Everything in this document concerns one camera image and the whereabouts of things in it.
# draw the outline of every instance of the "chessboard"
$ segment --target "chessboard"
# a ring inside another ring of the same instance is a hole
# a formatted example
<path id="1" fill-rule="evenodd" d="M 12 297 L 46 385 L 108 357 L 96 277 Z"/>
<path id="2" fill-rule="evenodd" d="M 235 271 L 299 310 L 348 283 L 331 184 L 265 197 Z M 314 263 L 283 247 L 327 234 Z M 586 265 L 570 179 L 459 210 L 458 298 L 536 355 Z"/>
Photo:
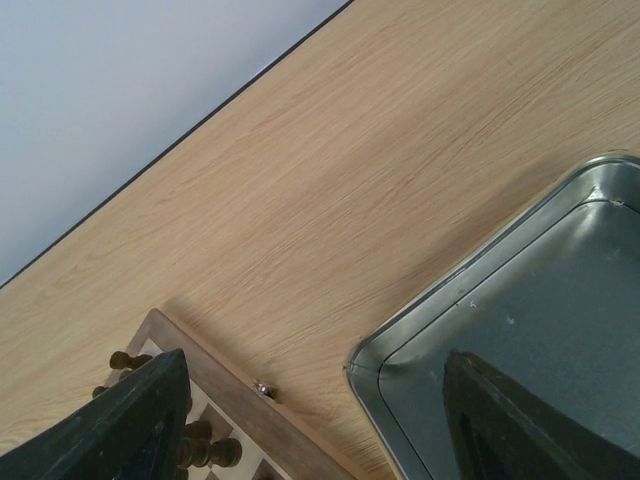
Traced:
<path id="1" fill-rule="evenodd" d="M 187 424 L 206 420 L 213 431 L 211 442 L 235 438 L 242 447 L 235 466 L 190 466 L 189 480 L 366 478 L 360 467 L 277 403 L 267 386 L 159 310 L 149 312 L 125 351 L 131 356 L 155 356 L 176 348 L 184 351 L 189 368 L 192 406 Z M 105 386 L 120 376 L 113 370 Z"/>

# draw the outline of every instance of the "white floor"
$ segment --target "white floor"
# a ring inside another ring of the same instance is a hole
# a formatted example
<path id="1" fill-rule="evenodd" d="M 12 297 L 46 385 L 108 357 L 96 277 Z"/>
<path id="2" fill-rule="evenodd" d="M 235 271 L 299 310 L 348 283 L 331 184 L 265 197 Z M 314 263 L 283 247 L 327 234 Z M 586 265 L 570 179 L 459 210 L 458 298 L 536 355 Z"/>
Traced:
<path id="1" fill-rule="evenodd" d="M 0 284 L 346 0 L 0 5 Z"/>

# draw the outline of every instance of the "brown square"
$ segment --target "brown square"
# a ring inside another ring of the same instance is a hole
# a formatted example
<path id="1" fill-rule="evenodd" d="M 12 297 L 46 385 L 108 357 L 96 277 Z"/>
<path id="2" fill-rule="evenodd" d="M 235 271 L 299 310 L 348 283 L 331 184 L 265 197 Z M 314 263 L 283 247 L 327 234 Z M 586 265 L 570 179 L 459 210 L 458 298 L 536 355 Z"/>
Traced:
<path id="1" fill-rule="evenodd" d="M 233 431 L 233 427 L 211 405 L 206 406 L 204 412 L 200 415 L 200 420 L 206 420 L 211 425 L 211 431 L 213 432 L 211 441 L 213 442 L 227 438 Z"/>
<path id="2" fill-rule="evenodd" d="M 284 480 L 284 478 L 273 468 L 273 465 L 263 459 L 251 480 Z"/>

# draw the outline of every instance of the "wooden table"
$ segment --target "wooden table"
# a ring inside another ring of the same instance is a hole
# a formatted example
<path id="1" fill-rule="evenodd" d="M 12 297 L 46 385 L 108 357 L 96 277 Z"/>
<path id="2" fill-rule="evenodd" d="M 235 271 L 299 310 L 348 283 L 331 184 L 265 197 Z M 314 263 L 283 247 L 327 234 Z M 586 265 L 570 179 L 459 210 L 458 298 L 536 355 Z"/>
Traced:
<path id="1" fill-rule="evenodd" d="M 351 348 L 567 168 L 640 148 L 639 18 L 354 2 L 0 291 L 0 450 L 87 402 L 159 307 L 390 475 Z"/>

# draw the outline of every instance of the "metal tray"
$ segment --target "metal tray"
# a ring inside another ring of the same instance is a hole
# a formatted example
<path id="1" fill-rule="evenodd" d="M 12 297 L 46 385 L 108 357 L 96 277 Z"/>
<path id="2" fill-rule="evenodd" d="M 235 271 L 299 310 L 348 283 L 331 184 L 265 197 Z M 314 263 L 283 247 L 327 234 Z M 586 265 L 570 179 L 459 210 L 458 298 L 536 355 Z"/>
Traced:
<path id="1" fill-rule="evenodd" d="M 640 455 L 640 159 L 577 169 L 353 352 L 351 388 L 402 475 L 459 478 L 446 355 L 473 351 Z"/>

